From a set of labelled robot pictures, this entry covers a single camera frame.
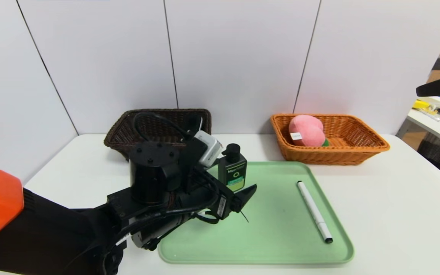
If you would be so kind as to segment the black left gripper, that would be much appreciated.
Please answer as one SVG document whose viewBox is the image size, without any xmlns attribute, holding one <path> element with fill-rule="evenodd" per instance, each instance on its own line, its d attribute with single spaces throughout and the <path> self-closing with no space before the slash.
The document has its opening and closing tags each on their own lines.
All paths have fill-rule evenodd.
<svg viewBox="0 0 440 275">
<path fill-rule="evenodd" d="M 208 171 L 181 171 L 180 179 L 178 208 L 196 210 L 178 215 L 178 220 L 190 220 L 204 210 L 206 215 L 213 216 L 204 220 L 224 220 L 230 211 L 241 212 L 257 190 L 257 185 L 254 184 L 234 194 Z"/>
</svg>

